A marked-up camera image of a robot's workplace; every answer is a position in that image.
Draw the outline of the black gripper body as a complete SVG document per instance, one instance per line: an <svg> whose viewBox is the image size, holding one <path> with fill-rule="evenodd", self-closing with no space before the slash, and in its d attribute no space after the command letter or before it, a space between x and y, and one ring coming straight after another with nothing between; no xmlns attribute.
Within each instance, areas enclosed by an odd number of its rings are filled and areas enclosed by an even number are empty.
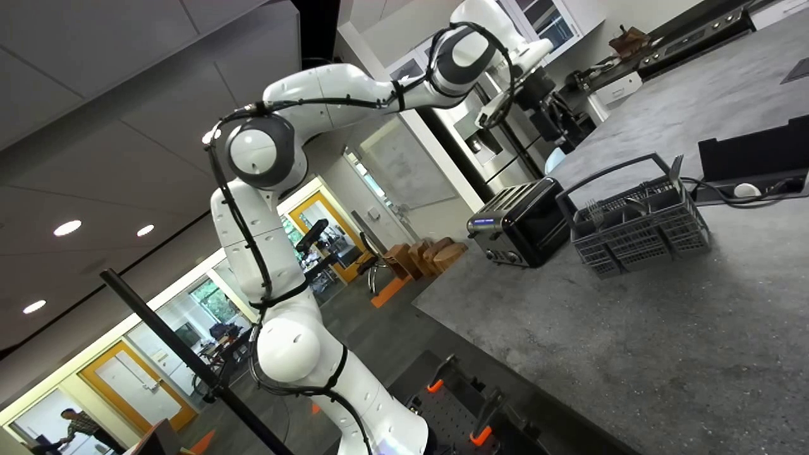
<svg viewBox="0 0 809 455"><path fill-rule="evenodd" d="M558 95L557 83L545 76L543 69L535 69L524 77L515 101L545 141L579 141L576 115Z"/></svg>

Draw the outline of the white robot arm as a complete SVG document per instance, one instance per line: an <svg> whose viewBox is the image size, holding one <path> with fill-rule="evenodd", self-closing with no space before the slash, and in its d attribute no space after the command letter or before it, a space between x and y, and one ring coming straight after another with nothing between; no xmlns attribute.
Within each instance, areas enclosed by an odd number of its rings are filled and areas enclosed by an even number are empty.
<svg viewBox="0 0 809 455"><path fill-rule="evenodd" d="M549 50L495 0L463 0L432 36L423 72L375 77L353 62L324 62L272 81L201 134L218 180L212 224L238 287L260 311L255 363L282 392L322 406L339 428L339 455L428 455L429 424L324 325L279 211L309 175L303 143L382 113L449 108L485 72L515 91Z"/></svg>

